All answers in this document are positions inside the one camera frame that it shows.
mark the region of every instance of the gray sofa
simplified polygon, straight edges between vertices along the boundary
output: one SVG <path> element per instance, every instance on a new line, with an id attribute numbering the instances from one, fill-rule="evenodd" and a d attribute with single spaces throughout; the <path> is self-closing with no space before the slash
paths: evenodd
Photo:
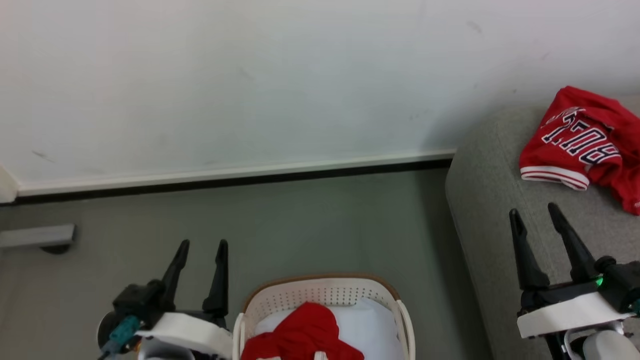
<path id="1" fill-rule="evenodd" d="M 640 115 L 640 96 L 620 103 Z M 474 283 L 487 337 L 496 360 L 550 358 L 543 339 L 522 340 L 516 326 L 520 294 L 508 213 L 517 208 L 529 243 L 551 283 L 569 281 L 570 264 L 554 231 L 547 203 L 556 202 L 594 257 L 640 260 L 640 217 L 622 210 L 609 190 L 591 185 L 578 192 L 555 183 L 520 179 L 518 158 L 548 103 L 507 109 L 475 128 L 447 176 L 447 199 Z M 640 320 L 625 322 L 640 346 Z"/>

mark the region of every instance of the white baseboard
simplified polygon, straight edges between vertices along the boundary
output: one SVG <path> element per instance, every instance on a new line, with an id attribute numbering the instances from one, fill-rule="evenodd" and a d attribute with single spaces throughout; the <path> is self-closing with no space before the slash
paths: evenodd
<path id="1" fill-rule="evenodd" d="M 390 165 L 413 163 L 416 161 L 451 159 L 455 149 L 422 152 L 418 154 L 402 154 L 390 156 L 369 156 L 345 160 L 315 161 L 307 163 L 289 163 L 245 168 L 227 168 L 219 170 L 203 170 L 196 172 L 181 172 L 176 174 L 161 174 L 151 176 L 119 177 L 113 179 L 97 179 L 84 181 L 61 181 L 57 183 L 21 184 L 18 196 L 46 195 L 52 193 L 83 192 L 90 190 L 105 190 L 114 188 L 128 188 L 134 186 L 150 186 L 160 184 L 188 183 L 192 181 L 206 181 L 219 179 L 233 179 L 238 177 L 278 175 L 296 172 L 319 170 L 335 170 L 340 168 L 368 167 L 375 165 Z"/>
<path id="2" fill-rule="evenodd" d="M 0 203 L 15 200 L 18 194 L 18 182 L 0 166 Z"/>

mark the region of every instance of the brown basket rim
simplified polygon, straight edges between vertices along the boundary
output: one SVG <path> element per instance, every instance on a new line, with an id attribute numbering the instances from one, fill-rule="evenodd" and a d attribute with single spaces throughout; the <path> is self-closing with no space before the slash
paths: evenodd
<path id="1" fill-rule="evenodd" d="M 249 295 L 249 297 L 246 299 L 246 301 L 244 302 L 244 307 L 242 312 L 246 313 L 246 310 L 249 308 L 249 304 L 251 303 L 251 300 L 253 300 L 253 298 L 258 295 L 258 293 L 266 288 L 270 288 L 272 286 L 276 286 L 276 285 L 282 285 L 282 284 L 286 284 L 288 282 L 298 282 L 298 281 L 307 281 L 307 280 L 318 280 L 318 279 L 346 279 L 346 278 L 357 278 L 357 279 L 367 279 L 367 280 L 373 280 L 378 282 L 379 284 L 381 284 L 382 286 L 384 286 L 389 293 L 391 293 L 391 296 L 393 296 L 394 300 L 400 300 L 400 295 L 398 294 L 398 292 L 396 291 L 396 289 L 391 286 L 391 284 L 389 284 L 386 280 L 384 280 L 383 278 L 379 277 L 379 276 L 375 276 L 375 275 L 371 275 L 371 274 L 365 274 L 365 273 L 359 273 L 359 272 L 341 272 L 341 273 L 329 273 L 329 274 L 317 274 L 317 275 L 305 275 L 305 276 L 294 276 L 294 277 L 285 277 L 283 279 L 278 279 L 278 280 L 274 280 L 274 281 L 269 281 L 269 282 L 265 282 L 264 284 L 260 285 L 256 290 L 254 290 L 251 295 Z"/>

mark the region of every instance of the white plastic basket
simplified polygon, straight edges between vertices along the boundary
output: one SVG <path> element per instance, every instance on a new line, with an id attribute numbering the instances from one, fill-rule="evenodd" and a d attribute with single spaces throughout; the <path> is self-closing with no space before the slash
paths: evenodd
<path id="1" fill-rule="evenodd" d="M 400 296 L 384 280 L 363 274 L 330 274 L 270 282 L 256 290 L 244 304 L 234 325 L 233 360 L 240 360 L 244 344 L 255 326 L 267 316 L 295 309 L 304 302 L 324 306 L 351 306 L 366 297 L 391 310 L 396 320 L 404 360 L 415 360 L 415 336 L 409 312 Z"/>

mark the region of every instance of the baseboard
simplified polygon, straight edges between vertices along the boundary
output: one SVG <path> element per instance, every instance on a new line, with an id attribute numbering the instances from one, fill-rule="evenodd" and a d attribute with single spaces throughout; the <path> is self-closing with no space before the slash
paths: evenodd
<path id="1" fill-rule="evenodd" d="M 233 168 L 99 181 L 29 184 L 20 186 L 14 204 L 448 167 L 454 153 L 454 149 L 449 149 L 402 156 L 374 156 L 340 161 Z"/>
<path id="2" fill-rule="evenodd" d="M 0 166 L 0 203 L 15 200 L 18 194 L 18 182 Z"/>

